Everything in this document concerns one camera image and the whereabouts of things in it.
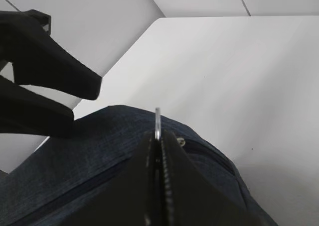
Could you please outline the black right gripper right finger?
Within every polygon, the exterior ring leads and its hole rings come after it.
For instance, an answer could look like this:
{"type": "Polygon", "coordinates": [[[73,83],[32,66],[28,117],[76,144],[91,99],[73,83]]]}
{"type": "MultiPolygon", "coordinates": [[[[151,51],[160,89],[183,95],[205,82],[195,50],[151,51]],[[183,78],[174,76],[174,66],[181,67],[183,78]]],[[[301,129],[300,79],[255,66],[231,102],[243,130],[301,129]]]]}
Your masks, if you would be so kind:
{"type": "Polygon", "coordinates": [[[175,135],[161,133],[162,222],[165,226],[260,226],[196,169],[175,135]]]}

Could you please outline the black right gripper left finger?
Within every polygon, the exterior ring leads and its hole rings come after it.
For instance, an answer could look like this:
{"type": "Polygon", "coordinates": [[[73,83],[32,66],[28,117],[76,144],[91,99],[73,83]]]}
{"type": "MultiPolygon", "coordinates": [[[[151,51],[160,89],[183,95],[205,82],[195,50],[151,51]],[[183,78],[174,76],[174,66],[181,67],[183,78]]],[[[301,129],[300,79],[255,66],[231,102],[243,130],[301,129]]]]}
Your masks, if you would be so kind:
{"type": "Polygon", "coordinates": [[[124,170],[62,226],[158,226],[160,133],[146,134],[124,170]]]}

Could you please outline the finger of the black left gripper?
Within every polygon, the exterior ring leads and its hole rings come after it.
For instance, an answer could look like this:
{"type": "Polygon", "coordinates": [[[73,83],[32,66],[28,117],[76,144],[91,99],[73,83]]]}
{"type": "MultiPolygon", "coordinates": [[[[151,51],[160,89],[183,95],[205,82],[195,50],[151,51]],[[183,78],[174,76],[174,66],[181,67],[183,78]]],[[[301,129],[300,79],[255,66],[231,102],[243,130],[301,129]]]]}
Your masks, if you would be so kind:
{"type": "Polygon", "coordinates": [[[73,111],[1,76],[0,132],[66,137],[73,128],[73,111]]]}
{"type": "Polygon", "coordinates": [[[31,9],[1,11],[0,66],[12,63],[14,82],[97,99],[102,78],[51,38],[51,16],[31,9]]]}

